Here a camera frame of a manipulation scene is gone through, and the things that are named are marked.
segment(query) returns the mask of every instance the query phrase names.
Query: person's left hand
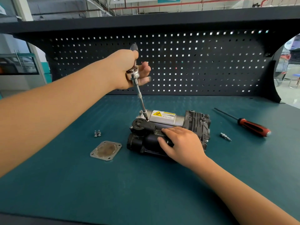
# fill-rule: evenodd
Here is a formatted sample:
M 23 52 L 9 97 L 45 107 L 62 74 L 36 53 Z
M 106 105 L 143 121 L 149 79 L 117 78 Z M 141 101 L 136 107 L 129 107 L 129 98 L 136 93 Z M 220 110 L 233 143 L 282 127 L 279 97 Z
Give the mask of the person's left hand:
M 101 60 L 107 73 L 107 77 L 110 79 L 110 83 L 114 89 L 127 89 L 132 87 L 132 81 L 126 77 L 126 71 L 131 69 L 134 65 L 134 61 L 139 57 L 137 51 L 131 50 L 118 50 Z M 151 77 L 148 76 L 151 71 L 150 66 L 145 61 L 138 66 L 140 77 L 138 79 L 139 85 L 144 85 L 151 81 Z

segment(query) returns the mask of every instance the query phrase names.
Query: screw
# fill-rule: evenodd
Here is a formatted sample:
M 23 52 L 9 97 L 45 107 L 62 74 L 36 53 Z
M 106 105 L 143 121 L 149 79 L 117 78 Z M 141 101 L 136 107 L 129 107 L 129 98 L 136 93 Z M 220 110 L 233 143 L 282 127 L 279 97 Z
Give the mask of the screw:
M 223 133 L 220 133 L 220 136 L 223 137 L 223 138 L 225 138 L 226 140 L 231 141 L 231 139 L 230 139 L 229 137 L 227 137 L 227 136 L 226 136 L 225 134 L 223 134 Z

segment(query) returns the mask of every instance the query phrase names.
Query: green tabletop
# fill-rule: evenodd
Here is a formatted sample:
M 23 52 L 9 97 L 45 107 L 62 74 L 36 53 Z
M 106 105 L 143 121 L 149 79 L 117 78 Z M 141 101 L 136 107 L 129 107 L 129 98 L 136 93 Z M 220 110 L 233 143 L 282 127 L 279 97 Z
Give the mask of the green tabletop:
M 263 98 L 144 96 L 146 108 L 208 113 L 206 154 L 300 220 L 300 110 Z M 271 129 L 261 138 L 217 107 Z M 47 146 L 0 179 L 0 212 L 100 224 L 232 224 L 236 220 L 190 170 L 126 149 L 137 96 L 107 95 Z M 94 138 L 100 129 L 102 136 Z M 232 141 L 219 137 L 220 132 Z M 102 141 L 122 143 L 110 161 L 90 157 Z

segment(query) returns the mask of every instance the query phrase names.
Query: compressor motor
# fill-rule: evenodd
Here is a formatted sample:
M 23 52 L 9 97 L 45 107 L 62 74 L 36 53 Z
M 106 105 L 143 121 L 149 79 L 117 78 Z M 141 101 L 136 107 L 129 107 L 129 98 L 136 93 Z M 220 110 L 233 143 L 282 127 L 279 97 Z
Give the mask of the compressor motor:
M 180 126 L 191 130 L 199 137 L 204 151 L 210 139 L 210 123 L 208 114 L 197 113 L 194 110 L 187 110 L 185 116 L 158 110 L 147 111 L 149 121 L 140 112 L 140 116 L 132 122 L 130 126 L 131 134 L 128 136 L 127 148 L 142 154 L 168 157 L 160 147 L 157 138 L 162 137 L 171 147 L 172 141 L 161 131 L 162 128 Z

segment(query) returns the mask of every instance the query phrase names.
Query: yellow warning triangle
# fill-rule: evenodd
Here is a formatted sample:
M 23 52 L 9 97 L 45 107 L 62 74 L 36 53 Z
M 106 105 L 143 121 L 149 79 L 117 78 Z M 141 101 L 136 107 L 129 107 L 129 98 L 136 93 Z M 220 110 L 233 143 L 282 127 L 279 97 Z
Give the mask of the yellow warning triangle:
M 161 117 L 161 113 L 159 111 L 157 111 L 156 113 L 154 113 L 153 115 L 155 116 L 160 116 Z

